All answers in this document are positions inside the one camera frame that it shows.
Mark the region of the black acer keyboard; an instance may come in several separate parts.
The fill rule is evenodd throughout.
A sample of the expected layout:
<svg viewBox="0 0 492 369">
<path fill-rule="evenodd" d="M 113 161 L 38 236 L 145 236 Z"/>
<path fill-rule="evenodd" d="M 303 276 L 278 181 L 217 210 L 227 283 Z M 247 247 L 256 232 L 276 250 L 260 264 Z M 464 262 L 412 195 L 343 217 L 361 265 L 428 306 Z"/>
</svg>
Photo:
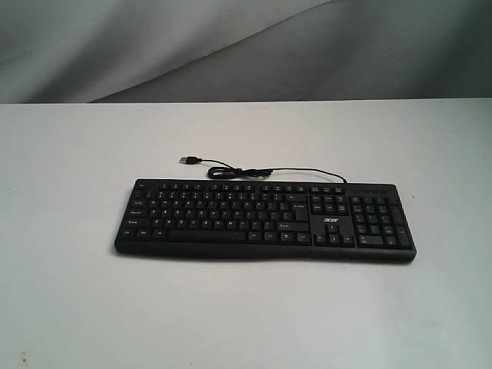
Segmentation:
<svg viewBox="0 0 492 369">
<path fill-rule="evenodd" d="M 139 179 L 121 254 L 408 263 L 417 249 L 392 184 Z"/>
</svg>

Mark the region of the grey backdrop cloth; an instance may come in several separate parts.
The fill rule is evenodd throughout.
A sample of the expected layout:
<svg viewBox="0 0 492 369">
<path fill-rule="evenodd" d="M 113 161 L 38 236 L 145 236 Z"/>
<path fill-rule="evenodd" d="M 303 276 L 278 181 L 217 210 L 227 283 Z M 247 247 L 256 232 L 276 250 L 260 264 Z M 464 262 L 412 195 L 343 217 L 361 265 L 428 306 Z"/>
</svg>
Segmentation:
<svg viewBox="0 0 492 369">
<path fill-rule="evenodd" d="M 476 98 L 489 1 L 3 1 L 4 103 Z"/>
</svg>

